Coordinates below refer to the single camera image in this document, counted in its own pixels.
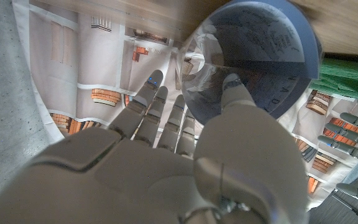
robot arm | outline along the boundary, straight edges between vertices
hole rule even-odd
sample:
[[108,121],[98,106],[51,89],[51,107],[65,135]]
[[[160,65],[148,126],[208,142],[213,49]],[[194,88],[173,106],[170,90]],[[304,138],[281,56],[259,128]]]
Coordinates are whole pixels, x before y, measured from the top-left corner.
[[196,146],[189,111],[180,129],[180,95],[151,148],[162,78],[154,71],[107,130],[86,129],[32,159],[0,193],[0,223],[306,223],[295,143],[235,74]]

wooden table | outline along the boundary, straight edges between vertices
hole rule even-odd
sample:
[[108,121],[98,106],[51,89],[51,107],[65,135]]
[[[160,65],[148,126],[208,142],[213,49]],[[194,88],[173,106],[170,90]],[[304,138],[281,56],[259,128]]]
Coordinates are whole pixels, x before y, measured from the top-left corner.
[[[104,15],[128,27],[184,41],[229,0],[40,0],[72,11]],[[325,52],[358,55],[358,0],[291,0],[310,19]]]

transparent cup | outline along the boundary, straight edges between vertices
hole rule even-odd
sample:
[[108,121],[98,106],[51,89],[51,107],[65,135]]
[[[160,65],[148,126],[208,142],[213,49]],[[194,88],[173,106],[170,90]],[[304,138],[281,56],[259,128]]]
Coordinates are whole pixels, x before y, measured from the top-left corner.
[[213,12],[178,54],[181,89],[205,124],[221,112],[223,80],[240,76],[255,104],[279,118],[318,78],[321,44],[285,0],[232,1]]

green towel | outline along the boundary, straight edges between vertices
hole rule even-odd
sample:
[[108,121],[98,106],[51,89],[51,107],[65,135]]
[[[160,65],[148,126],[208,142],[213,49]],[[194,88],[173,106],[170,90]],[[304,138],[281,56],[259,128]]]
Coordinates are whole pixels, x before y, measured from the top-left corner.
[[310,88],[358,98],[358,62],[324,59],[319,80],[313,80]]

white robotic hand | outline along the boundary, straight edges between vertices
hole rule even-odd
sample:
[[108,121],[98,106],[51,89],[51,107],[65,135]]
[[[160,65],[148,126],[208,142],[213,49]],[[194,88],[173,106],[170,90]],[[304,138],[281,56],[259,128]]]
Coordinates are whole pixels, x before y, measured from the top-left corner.
[[0,223],[306,223],[295,143],[235,74],[196,147],[189,111],[178,140],[180,95],[151,148],[162,78],[154,71],[108,130],[80,131],[32,159],[0,193]]

